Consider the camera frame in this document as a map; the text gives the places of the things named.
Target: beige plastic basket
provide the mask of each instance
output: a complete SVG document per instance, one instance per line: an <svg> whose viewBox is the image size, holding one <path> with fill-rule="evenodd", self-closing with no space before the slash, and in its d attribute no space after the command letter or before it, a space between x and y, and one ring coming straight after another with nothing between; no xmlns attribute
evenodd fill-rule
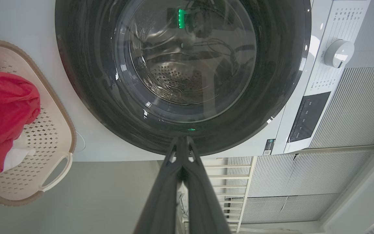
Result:
<svg viewBox="0 0 374 234"><path fill-rule="evenodd" d="M67 174L72 163L76 133L63 105L31 58L18 47L0 41L0 72L17 74L32 82L40 93L41 113L25 125L20 146L36 149L17 167L0 173L0 203L19 206L40 197ZM62 159L67 164L60 175L43 186Z"/></svg>

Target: red cloth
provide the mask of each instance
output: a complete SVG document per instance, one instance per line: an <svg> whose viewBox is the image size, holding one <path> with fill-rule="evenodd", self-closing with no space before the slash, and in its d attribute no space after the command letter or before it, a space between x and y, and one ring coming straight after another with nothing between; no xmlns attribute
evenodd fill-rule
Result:
<svg viewBox="0 0 374 234"><path fill-rule="evenodd" d="M40 113L40 95L26 79L0 72L0 172L12 141L19 137L24 124L32 123Z"/></svg>

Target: black touch panel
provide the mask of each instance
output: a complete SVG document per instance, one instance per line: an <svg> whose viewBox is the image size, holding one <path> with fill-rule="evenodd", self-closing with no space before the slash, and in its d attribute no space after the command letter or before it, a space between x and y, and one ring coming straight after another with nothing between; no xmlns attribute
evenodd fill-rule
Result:
<svg viewBox="0 0 374 234"><path fill-rule="evenodd" d="M330 92L303 97L288 142L295 142L311 137L328 100L328 96L330 96Z"/></svg>

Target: washing machine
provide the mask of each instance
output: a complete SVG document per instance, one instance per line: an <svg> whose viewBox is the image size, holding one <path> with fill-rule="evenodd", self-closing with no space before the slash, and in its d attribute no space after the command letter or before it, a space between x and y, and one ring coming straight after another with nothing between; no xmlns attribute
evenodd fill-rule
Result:
<svg viewBox="0 0 374 234"><path fill-rule="evenodd" d="M205 157L308 147L368 3L56 1L61 62L94 116L76 159L161 159L179 135Z"/></svg>

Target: washing machine door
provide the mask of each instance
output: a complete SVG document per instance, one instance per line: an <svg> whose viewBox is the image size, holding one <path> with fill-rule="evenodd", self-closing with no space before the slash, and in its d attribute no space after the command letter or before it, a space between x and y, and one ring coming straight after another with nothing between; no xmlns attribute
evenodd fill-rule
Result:
<svg viewBox="0 0 374 234"><path fill-rule="evenodd" d="M71 84L110 131L165 154L258 133L292 94L308 53L309 0L58 0Z"/></svg>

